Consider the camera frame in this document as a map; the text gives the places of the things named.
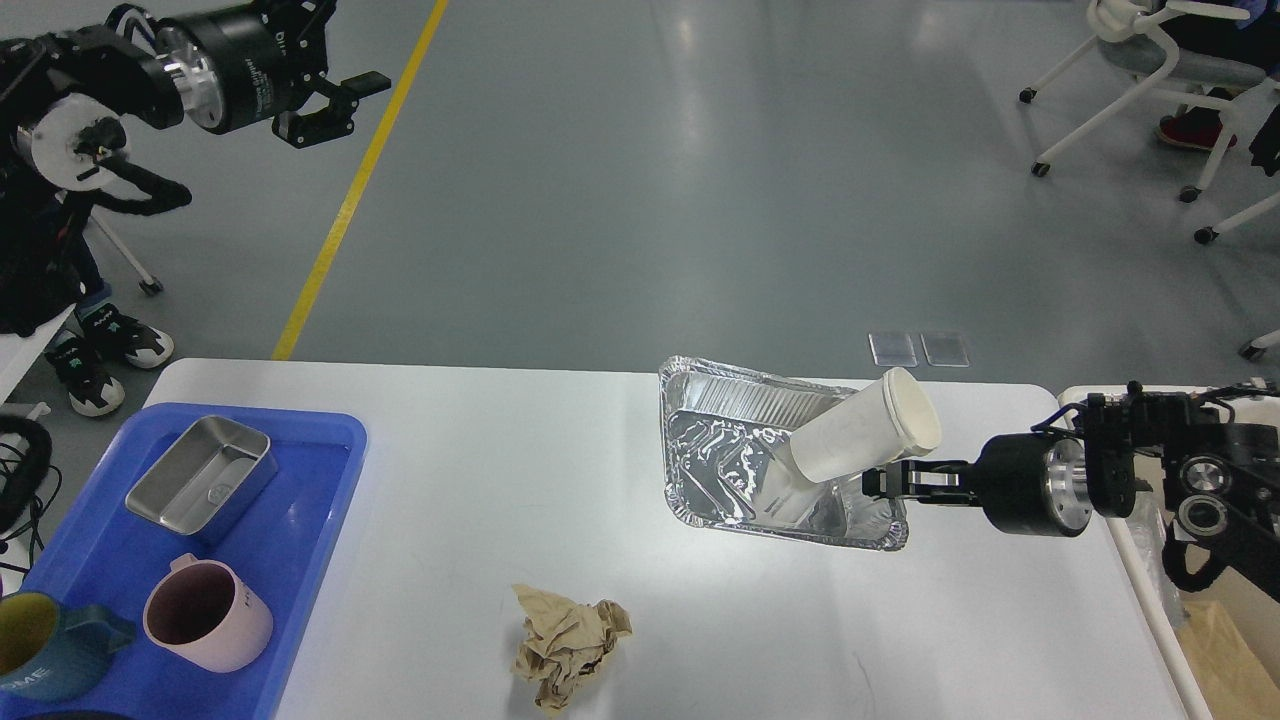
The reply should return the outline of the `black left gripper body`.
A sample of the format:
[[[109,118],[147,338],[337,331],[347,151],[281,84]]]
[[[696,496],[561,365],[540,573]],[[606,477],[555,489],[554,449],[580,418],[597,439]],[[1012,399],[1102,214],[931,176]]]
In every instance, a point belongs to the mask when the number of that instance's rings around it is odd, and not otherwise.
[[[187,117],[215,135],[301,109],[302,74],[321,73],[321,44],[285,46],[255,5],[163,18],[155,42]]]

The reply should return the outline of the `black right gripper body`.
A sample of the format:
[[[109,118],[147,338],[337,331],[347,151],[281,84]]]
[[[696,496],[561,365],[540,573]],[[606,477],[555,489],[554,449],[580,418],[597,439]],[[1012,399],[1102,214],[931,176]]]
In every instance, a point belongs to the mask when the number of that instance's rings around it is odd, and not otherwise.
[[[1007,534],[1074,538],[1093,515],[1076,439],[996,436],[970,466],[970,486],[988,521]]]

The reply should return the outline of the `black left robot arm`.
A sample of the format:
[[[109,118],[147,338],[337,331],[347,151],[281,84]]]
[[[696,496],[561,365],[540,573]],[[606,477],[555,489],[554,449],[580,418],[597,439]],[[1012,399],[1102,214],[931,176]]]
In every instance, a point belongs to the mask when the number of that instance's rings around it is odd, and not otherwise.
[[[3,332],[28,337],[82,296],[68,258],[96,208],[150,217],[191,191],[134,164],[123,117],[214,135],[262,120],[306,149],[353,132],[390,81],[328,76],[333,1],[251,1],[106,22],[3,44]]]

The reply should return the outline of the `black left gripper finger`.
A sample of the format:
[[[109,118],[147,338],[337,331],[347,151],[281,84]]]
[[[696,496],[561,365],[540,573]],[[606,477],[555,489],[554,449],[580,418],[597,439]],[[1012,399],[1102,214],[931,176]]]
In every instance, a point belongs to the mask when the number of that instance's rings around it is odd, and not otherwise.
[[[326,23],[337,10],[337,1],[256,1],[273,37],[285,46],[319,46],[326,36]]]
[[[319,72],[307,73],[302,74],[301,85],[305,95],[320,94],[326,105],[307,114],[285,110],[273,119],[271,132],[294,149],[308,149],[352,135],[360,101],[392,87],[390,79],[376,70],[349,77],[338,85]]]

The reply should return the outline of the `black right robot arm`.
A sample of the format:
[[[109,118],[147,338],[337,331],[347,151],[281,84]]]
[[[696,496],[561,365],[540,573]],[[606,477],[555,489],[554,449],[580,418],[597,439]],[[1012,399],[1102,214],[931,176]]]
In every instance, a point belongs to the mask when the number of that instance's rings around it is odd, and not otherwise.
[[[1087,395],[1027,433],[996,436],[974,462],[899,460],[861,474],[872,498],[979,507],[998,530],[1076,537],[1094,515],[1128,518],[1142,484],[1134,459],[1164,469],[1171,515],[1161,553],[1172,584],[1210,588],[1233,569],[1279,596],[1277,428],[1236,419],[1238,398],[1277,388],[1236,384]]]

